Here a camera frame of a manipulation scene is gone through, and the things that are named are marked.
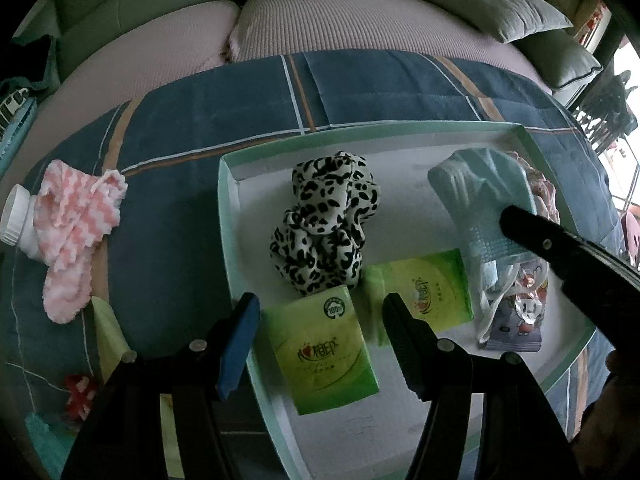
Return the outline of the red white yarn flower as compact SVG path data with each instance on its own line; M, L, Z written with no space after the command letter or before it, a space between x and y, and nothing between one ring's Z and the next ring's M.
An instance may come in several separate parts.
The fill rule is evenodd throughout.
M74 422L85 420L96 395L96 385L90 377L80 375L66 376L65 385L70 393L66 402L68 417Z

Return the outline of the light green cloth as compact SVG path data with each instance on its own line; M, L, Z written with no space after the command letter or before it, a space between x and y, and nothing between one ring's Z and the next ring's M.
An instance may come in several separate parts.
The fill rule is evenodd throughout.
M101 375L104 382L113 374L122 356L130 350L112 307L103 299L92 296L96 344L98 345ZM170 394L160 395L160 426L168 477L183 479L184 472L180 460L174 407Z

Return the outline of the light blue face mask pack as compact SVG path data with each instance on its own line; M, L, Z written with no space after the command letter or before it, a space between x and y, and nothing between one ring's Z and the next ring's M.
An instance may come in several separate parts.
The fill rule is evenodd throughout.
M487 312L513 283L516 267L534 258L500 228L506 207L536 211L525 170L506 153L465 148L428 170L427 179L460 236L472 297Z

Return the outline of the green tissue pack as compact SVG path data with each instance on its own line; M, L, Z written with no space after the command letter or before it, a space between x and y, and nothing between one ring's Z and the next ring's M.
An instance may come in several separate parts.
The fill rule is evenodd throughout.
M272 307L264 319L297 414L341 408L380 391L347 286Z
M390 344L382 319L382 305L392 292L401 296L414 318L430 324L435 333L474 320L459 249L367 266L362 270L361 281L380 347Z

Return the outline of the pink white fuzzy sock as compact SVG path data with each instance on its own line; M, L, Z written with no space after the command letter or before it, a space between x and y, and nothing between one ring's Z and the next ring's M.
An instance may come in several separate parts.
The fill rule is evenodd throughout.
M92 176L59 159L44 170L34 227L40 256L48 267L42 300L52 322L73 321L91 299L93 254L119 226L119 207L127 188L117 170Z

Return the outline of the teal rolled towel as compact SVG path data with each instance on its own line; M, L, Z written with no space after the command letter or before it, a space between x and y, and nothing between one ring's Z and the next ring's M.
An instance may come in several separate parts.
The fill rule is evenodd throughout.
M60 480L75 434L62 425L51 426L35 413L25 418L25 426L36 454L48 475Z

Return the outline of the cartoon print pouch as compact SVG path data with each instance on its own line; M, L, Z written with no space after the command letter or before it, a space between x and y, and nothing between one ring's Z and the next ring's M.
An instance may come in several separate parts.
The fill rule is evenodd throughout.
M539 258L497 271L497 281L480 293L480 348L524 353L541 349L548 275L548 263Z

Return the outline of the pink beige scrunchie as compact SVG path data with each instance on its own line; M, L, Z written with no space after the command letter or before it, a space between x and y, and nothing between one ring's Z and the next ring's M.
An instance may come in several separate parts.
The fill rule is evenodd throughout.
M555 224L560 223L560 213L556 206L555 186L538 169L534 168L525 158L517 152L509 152L509 156L514 158L524 169L526 179L533 194L538 216L544 217Z

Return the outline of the blue plaid blanket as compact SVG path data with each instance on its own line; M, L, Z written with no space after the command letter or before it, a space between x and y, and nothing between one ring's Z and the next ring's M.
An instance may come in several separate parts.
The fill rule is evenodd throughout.
M107 241L107 290L129 340L160 353L229 305L217 220L222 156L302 134L418 120L524 126L578 233L622 249L608 175L550 94L486 63L392 50L272 56L179 79L43 148L24 185L38 188L53 159L88 174L114 160L128 193L122 225Z

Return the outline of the white pill bottle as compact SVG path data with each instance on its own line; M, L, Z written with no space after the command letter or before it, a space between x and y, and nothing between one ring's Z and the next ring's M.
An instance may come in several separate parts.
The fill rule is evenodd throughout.
M6 198L1 215L2 243L17 247L29 259L42 262L34 225L36 196L19 184Z

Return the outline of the leopard print scrunchie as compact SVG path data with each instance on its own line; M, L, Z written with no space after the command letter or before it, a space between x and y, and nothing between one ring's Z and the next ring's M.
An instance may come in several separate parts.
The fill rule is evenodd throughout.
M378 211L380 187L364 157L345 151L292 170L295 204L271 235L270 256L301 295L360 280L363 226Z

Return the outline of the pale green tray box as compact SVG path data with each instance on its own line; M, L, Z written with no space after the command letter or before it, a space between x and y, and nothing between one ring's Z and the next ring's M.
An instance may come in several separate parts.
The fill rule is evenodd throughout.
M296 291L269 257L269 239L292 205L298 162L345 150L364 157L382 204L366 223L363 260L384 263L456 248L460 237L427 173L460 148L514 151L556 187L562 225L598 242L615 219L591 152L577 136L498 122L406 122L343 128L227 154L218 178L224 264L233 297L257 295L264 309ZM248 372L262 417L292 479L401 479L416 452L427 406L406 387L394 352L370 345L380 390L335 410L299 415L268 339L259 336Z

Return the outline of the blue black-white patterned cushion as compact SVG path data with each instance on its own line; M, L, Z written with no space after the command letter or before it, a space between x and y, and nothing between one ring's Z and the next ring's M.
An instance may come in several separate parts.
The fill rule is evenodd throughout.
M18 88L1 103L0 176L11 166L37 115L37 99Z

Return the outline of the pink sofa seat cover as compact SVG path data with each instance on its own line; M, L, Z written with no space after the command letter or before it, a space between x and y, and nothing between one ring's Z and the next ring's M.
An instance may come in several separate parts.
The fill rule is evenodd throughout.
M525 55L424 0L215 1L166 14L99 48L39 105L1 178L9 192L40 158L115 106L230 62L341 49L393 49L484 62L540 84Z

